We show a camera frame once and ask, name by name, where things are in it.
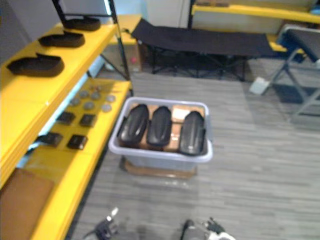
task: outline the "brown box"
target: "brown box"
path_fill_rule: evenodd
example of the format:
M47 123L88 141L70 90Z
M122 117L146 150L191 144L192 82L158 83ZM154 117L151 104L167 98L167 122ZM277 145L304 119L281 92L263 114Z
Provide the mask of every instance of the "brown box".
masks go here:
M196 0L196 4L200 6L213 6L215 0Z
M53 187L51 180L16 168L0 193L0 238L29 240Z
M200 6L228 7L230 0L196 0L196 4Z
M144 131L143 137L141 139L141 142L139 142L139 149L145 149L148 150L148 144L147 144L147 133L148 133L148 129L146 129Z
M167 146L163 148L164 152L172 152L172 153L178 152L181 127L182 127L182 124L180 123L172 124L170 142Z
M182 124L185 117L192 111L197 111L202 117L205 117L205 109L201 106L173 105L171 120L173 123Z
M123 48L124 48L129 71L141 72L142 63L141 63L141 54L140 54L138 44L124 45ZM124 67L122 58L120 55L119 47L117 44L108 45L108 47L103 51L103 55L107 59L109 59L112 62L112 64L116 66L118 69L122 69Z

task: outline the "wall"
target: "wall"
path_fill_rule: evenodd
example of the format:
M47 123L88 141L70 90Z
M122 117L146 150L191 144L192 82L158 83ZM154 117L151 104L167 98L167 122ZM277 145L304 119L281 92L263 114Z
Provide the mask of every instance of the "wall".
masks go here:
M8 2L6 0L0 2L2 15L0 25L0 64L2 64L31 42L31 38L24 30Z
M114 0L116 14L141 14L148 19L146 0Z
M32 41L59 22L51 0L9 0L7 2Z
M187 27L190 0L146 0L146 5L151 24Z

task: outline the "shelf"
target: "shelf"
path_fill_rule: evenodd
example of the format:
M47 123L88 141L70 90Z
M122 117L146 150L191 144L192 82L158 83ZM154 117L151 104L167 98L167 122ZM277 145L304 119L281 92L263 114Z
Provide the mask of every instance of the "shelf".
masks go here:
M141 14L123 14L118 15L118 23L120 30L128 29L130 33L132 33L141 19ZM136 45L137 40L132 38L131 35L127 32L121 32L121 40L123 45ZM110 44L117 44L118 40L116 37L113 37L110 41Z
M276 52L286 52L287 51L287 49L285 47L276 43L277 35L267 34L266 37L268 38L270 47L272 48L273 51L276 51Z
M55 182L54 190L33 232L32 240L61 240L66 236L99 156L126 99L131 82L89 79L81 89L89 90L92 85L105 86L101 91L101 98L94 101L95 108L90 111L83 110L82 104L86 101L85 99L82 99L78 106L68 106L66 111L76 115L72 124L66 126L56 123L50 130L62 134L62 141L56 148L39 146L24 166L26 170ZM114 95L116 101L110 103L112 107L110 112L102 112L101 105L106 102L105 97L108 94ZM97 115L97 121L93 127L79 125L83 114ZM87 136L88 141L83 150L66 147L73 134Z
M1 66L1 188L41 128L116 30L114 24L102 25L92 32L71 30L84 34L85 44L78 48L43 47L34 41ZM59 23L46 35L62 32ZM60 56L64 70L56 77L28 77L14 75L6 68L13 60L36 56L36 53Z
M319 15L310 14L300 9L302 8L280 9L273 7L246 6L235 4L231 4L227 7L193 5L192 15L194 15L195 12L226 13L320 24Z

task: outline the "gray carpet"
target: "gray carpet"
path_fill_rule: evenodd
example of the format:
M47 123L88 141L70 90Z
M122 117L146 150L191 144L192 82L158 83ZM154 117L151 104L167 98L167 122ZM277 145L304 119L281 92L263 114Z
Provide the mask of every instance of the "gray carpet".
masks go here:
M320 132L289 123L273 91L261 97L238 81L132 78L136 96L207 104L214 157L181 180L130 175L108 152L67 239L82 239L114 206L123 229L141 240L178 240L186 219L210 216L237 240L320 239Z

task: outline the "plastic bin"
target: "plastic bin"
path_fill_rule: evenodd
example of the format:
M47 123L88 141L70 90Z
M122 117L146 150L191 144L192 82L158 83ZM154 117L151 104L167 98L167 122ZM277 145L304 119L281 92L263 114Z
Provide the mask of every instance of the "plastic bin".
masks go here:
M121 123L124 117L128 115L132 104L159 105L167 106L168 108L172 108L173 105L203 107L205 113L204 122L206 126L206 154L199 156L188 156L176 152L154 151L119 146L117 134L121 127ZM189 172L193 170L194 167L196 167L198 164L206 163L213 158L214 150L212 141L213 133L210 122L210 114L209 109L205 104L192 101L165 100L147 97L130 97L124 103L122 111L116 122L114 131L111 135L108 147L111 152L123 155L132 165L136 167L169 169Z

